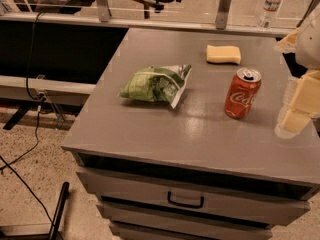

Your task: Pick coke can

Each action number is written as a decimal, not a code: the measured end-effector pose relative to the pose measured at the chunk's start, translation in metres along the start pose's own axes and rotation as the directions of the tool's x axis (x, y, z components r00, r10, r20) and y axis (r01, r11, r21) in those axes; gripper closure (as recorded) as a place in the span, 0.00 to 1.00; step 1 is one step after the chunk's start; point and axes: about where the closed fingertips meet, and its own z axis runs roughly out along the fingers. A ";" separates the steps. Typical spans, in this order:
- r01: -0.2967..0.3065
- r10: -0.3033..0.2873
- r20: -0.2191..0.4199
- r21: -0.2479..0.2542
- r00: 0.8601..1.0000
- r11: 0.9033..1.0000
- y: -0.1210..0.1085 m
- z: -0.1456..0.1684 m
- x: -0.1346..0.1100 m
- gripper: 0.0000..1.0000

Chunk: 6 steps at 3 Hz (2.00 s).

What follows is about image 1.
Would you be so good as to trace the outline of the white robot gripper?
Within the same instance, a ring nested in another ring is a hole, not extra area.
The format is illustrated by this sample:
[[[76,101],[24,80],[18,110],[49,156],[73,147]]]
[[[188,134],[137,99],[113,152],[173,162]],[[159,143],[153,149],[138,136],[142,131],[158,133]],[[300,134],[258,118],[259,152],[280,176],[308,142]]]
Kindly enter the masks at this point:
[[[295,53],[298,64],[320,69],[320,4],[296,28],[274,46],[282,53]],[[275,134],[291,139],[320,113],[320,70],[308,70],[300,78],[290,77],[279,111]]]

